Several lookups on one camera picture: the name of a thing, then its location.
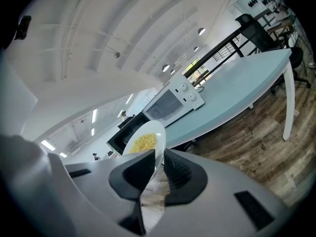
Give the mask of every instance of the railing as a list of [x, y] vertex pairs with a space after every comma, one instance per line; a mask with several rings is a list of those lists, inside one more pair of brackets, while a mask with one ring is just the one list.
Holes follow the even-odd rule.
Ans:
[[[254, 17], [255, 20], [259, 20], [260, 18], [263, 18], [266, 22], [266, 24], [263, 27], [271, 26], [271, 22], [274, 20], [274, 17], [271, 20], [267, 20], [265, 18], [265, 15], [267, 13], [271, 12], [269, 9], [261, 12], [257, 16]], [[234, 54], [238, 54], [239, 57], [244, 57], [244, 54], [241, 51], [241, 48], [243, 48], [250, 40], [245, 41], [242, 45], [237, 46], [236, 44], [239, 43], [240, 40], [240, 31], [237, 29], [233, 33], [231, 33], [228, 37], [226, 37], [222, 42], [220, 42], [218, 45], [216, 45], [212, 50], [210, 50], [205, 56], [203, 56], [191, 69], [189, 69], [184, 76], [186, 78], [190, 77], [196, 70], [198, 70], [206, 61], [208, 61], [212, 57], [218, 57], [223, 59], [214, 69], [211, 71], [205, 71], [202, 75], [200, 75], [195, 81], [192, 82], [193, 86], [197, 86], [201, 81], [205, 80], [208, 76], [210, 76], [215, 70], [217, 70], [220, 66], [222, 66], [227, 60], [229, 60]], [[254, 48], [248, 55], [251, 55], [252, 53], [257, 52], [257, 48]]]

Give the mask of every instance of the plate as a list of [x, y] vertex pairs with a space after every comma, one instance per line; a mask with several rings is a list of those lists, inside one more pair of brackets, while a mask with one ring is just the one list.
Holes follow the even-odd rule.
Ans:
[[153, 120], [153, 121], [149, 121], [143, 124], [130, 138], [122, 155], [130, 154], [130, 151], [134, 145], [134, 142], [139, 137], [145, 134], [149, 134], [149, 133], [156, 134], [156, 139], [157, 139], [157, 142], [155, 145], [156, 160], [155, 160], [155, 171], [152, 176], [153, 178], [162, 163], [163, 152], [166, 148], [166, 130], [164, 129], [164, 126], [159, 121]]

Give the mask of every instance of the table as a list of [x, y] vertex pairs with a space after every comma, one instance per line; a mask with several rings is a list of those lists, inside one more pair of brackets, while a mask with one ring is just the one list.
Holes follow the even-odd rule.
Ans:
[[200, 93], [205, 104], [166, 128], [167, 148], [193, 140], [226, 123], [251, 106], [283, 73], [286, 86], [286, 121], [283, 139], [289, 138], [295, 108], [295, 88], [289, 62], [291, 49], [238, 58], [219, 68]]
[[278, 26], [268, 29], [267, 32], [269, 34], [274, 33], [275, 31], [286, 28], [286, 27], [288, 27], [292, 32], [294, 32], [292, 25], [294, 25], [295, 19], [296, 19], [296, 16], [289, 16], [288, 18], [281, 20], [281, 24], [279, 24]]

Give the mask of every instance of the chair seat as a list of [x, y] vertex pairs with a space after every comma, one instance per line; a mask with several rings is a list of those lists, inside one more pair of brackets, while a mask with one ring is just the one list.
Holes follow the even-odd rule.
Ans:
[[303, 61], [303, 51], [299, 47], [291, 47], [292, 54], [290, 55], [290, 62], [292, 68], [295, 69], [301, 65]]

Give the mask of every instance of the microwave control panel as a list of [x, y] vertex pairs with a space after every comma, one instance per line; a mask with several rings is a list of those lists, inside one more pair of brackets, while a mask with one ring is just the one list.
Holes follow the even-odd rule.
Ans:
[[195, 110], [204, 104], [204, 100], [200, 96], [199, 92], [194, 86], [188, 81], [188, 79], [182, 74], [175, 74], [168, 87], [172, 90], [172, 93], [178, 98], [192, 106]]

